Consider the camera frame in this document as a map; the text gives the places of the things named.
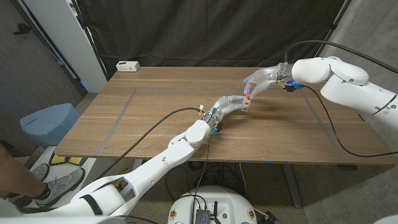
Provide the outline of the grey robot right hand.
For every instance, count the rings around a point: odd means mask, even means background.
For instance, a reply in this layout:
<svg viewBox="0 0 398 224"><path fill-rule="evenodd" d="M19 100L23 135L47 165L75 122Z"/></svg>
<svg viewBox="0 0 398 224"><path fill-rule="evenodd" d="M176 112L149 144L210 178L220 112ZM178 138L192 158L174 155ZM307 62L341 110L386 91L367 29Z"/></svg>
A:
<svg viewBox="0 0 398 224"><path fill-rule="evenodd" d="M291 75L292 67L292 63L279 63L276 66L256 70L243 80L246 84L243 94L245 96L250 94L249 99L253 100L260 92Z"/></svg>

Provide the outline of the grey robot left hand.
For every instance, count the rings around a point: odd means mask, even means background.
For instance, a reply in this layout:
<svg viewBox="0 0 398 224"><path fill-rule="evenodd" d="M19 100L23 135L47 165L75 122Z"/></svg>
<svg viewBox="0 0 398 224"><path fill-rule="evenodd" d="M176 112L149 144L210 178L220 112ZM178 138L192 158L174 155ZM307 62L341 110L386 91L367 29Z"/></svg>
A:
<svg viewBox="0 0 398 224"><path fill-rule="evenodd" d="M215 128L224 116L236 110L244 110L249 106L244 100L245 96L231 95L220 97L214 105L206 112L204 121L210 128Z"/></svg>

